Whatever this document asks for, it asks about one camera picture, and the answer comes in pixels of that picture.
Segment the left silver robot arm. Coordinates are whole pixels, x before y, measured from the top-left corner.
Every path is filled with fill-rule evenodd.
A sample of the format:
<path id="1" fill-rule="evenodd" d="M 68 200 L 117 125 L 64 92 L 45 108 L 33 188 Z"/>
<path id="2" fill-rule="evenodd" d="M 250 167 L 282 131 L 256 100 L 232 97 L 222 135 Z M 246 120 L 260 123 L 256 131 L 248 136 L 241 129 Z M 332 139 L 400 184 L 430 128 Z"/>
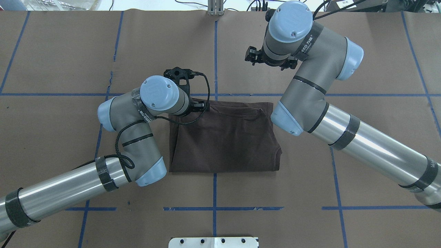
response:
<path id="1" fill-rule="evenodd" d="M 100 83 L 1 82 L 1 195 L 114 153 L 115 133 L 99 127 L 96 109 L 114 91 Z M 209 211 L 165 211 L 193 198 L 212 177 L 168 175 L 146 187 L 130 183 L 19 229 L 8 248 L 164 248 L 172 237 L 212 236 Z"/>

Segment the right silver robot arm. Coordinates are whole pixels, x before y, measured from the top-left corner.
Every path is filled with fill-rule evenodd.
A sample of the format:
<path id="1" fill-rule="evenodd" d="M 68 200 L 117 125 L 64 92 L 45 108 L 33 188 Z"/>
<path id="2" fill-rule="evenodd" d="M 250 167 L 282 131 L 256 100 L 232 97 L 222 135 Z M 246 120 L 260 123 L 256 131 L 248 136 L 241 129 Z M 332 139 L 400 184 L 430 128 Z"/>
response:
<path id="1" fill-rule="evenodd" d="M 262 66 L 289 79 L 271 121 L 292 137 L 317 138 L 384 179 L 403 205 L 440 211 L 440 123 L 403 12 L 343 12 L 314 19 L 302 1 L 278 2 L 256 49 Z"/>

